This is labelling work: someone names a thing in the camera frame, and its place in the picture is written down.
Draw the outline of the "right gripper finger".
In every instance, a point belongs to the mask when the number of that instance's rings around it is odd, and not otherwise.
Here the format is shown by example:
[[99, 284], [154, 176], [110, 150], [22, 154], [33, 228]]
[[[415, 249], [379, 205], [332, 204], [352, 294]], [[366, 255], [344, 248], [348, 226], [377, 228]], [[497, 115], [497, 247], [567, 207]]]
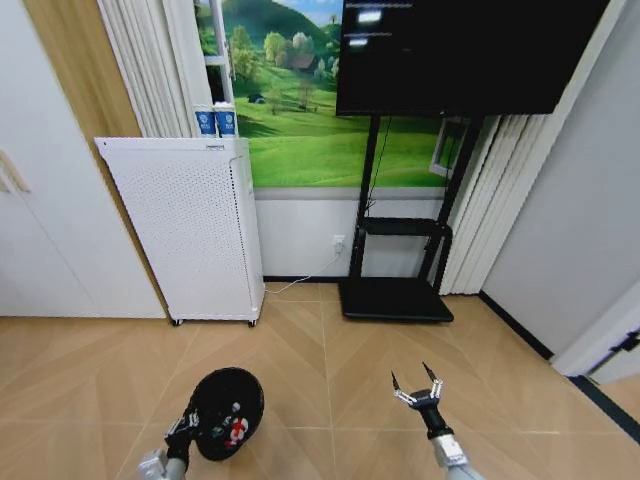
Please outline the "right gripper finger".
[[423, 362], [422, 365], [423, 365], [423, 367], [424, 367], [429, 379], [432, 382], [429, 396], [430, 396], [431, 399], [439, 399], [441, 397], [441, 391], [442, 391], [444, 382], [437, 377], [435, 372], [431, 368], [429, 368], [426, 365], [425, 362]]
[[414, 405], [416, 403], [416, 399], [401, 389], [394, 372], [391, 372], [391, 377], [392, 377], [392, 385], [394, 389], [394, 396], [399, 400], [401, 400], [402, 402], [406, 403], [407, 405]]

